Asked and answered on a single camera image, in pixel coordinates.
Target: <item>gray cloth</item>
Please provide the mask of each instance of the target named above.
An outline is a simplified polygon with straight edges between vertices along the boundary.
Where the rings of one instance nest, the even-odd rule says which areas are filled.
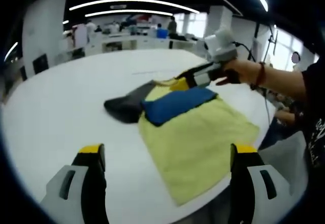
[[[104,102],[106,111],[115,119],[124,123],[137,123],[142,113],[141,101],[155,88],[156,84],[150,81],[126,96],[110,99]]]
[[[299,131],[258,152],[264,163],[274,167],[290,184],[292,205],[302,197],[308,184],[305,150],[305,137]]]

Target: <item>gray shirt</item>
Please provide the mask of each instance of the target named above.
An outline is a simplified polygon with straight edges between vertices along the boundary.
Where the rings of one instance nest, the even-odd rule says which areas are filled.
[[[175,34],[176,33],[176,29],[177,29],[177,23],[175,21],[171,21],[168,24],[168,31],[170,34]]]

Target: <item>human hand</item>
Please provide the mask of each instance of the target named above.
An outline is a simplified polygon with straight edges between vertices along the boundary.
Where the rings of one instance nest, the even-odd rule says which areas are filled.
[[[278,94],[278,95],[276,95],[276,99],[279,102],[283,102],[285,100],[285,97],[283,95],[281,95],[281,94]]]
[[[295,115],[283,110],[275,112],[274,117],[286,125],[294,125],[295,123]]]
[[[290,108],[285,106],[285,107],[282,108],[282,111],[290,112]]]
[[[257,76],[261,65],[249,60],[232,60],[226,63],[223,67],[224,80],[217,82],[216,85],[224,85],[231,83],[231,79],[227,75],[227,71],[235,71],[238,74],[238,79],[241,83],[254,84],[257,80]]]

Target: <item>yellow towel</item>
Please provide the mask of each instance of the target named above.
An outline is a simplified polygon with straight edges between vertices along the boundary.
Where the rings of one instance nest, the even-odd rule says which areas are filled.
[[[156,87],[146,100],[169,92]],[[142,114],[139,130],[169,193],[182,205],[222,180],[230,172],[230,145],[253,144],[259,128],[218,96],[160,127]]]

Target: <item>wrist bracelet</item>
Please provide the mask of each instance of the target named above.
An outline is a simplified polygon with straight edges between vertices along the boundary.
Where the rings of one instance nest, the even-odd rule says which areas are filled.
[[[255,84],[251,86],[252,90],[256,90],[257,87],[265,80],[265,64],[263,62],[259,62],[259,64],[261,64],[261,69],[258,72]]]

